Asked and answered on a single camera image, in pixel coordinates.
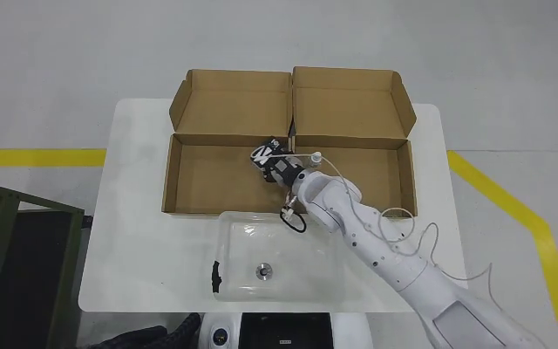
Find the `black tape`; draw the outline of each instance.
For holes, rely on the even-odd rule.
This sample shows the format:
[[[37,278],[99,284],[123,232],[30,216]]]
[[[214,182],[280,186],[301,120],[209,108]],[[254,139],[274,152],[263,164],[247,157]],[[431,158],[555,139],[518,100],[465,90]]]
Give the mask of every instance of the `black tape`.
[[[219,262],[213,262],[213,271],[211,272],[211,285],[213,286],[213,293],[219,293],[219,285],[223,279],[219,276]]]

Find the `gray floor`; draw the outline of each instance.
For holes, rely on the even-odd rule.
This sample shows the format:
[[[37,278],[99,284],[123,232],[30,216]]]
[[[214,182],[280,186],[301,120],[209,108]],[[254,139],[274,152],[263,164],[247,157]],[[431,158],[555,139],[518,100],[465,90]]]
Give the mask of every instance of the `gray floor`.
[[[294,65],[399,71],[441,111],[458,150],[556,236],[555,0],[7,0],[0,4],[0,147],[105,147],[123,98],[171,98],[189,68]],[[101,168],[0,168],[0,186],[93,214]],[[556,347],[530,233],[453,175],[471,274],[494,262],[495,297]],[[486,281],[471,287],[486,295]],[[85,314],[79,343],[175,314]],[[429,347],[416,316],[370,314],[378,348]]]

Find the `box lid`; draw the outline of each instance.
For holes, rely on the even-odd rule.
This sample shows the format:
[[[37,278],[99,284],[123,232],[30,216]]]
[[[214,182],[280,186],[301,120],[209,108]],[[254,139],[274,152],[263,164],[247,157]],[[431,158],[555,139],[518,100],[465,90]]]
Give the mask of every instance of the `box lid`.
[[[394,71],[295,67],[296,135],[404,139],[417,119]]]
[[[287,137],[291,85],[289,72],[191,70],[169,110],[174,131]]]

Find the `white device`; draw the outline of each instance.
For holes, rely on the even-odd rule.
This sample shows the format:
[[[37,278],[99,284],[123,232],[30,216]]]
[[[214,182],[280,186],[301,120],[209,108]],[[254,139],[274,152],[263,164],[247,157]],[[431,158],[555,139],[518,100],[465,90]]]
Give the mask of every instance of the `white device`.
[[[523,348],[536,343],[498,307],[459,287],[415,253],[387,218],[360,203],[361,193],[350,181],[303,170],[292,192],[324,229],[341,231],[349,249],[411,306],[435,348]]]
[[[198,338],[198,349],[238,349],[241,329],[245,332],[257,329],[245,328],[239,312],[210,312],[204,315]],[[374,349],[368,319],[363,313],[338,312],[330,314],[332,344],[335,349]],[[283,339],[285,349],[300,347]]]

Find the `black panel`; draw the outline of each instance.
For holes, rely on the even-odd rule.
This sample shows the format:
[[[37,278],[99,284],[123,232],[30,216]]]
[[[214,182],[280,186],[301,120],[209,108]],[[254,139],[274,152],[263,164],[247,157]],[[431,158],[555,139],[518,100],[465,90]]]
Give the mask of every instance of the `black panel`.
[[[0,273],[0,347],[43,348],[71,214],[18,213]]]
[[[244,313],[239,349],[333,349],[329,313]]]

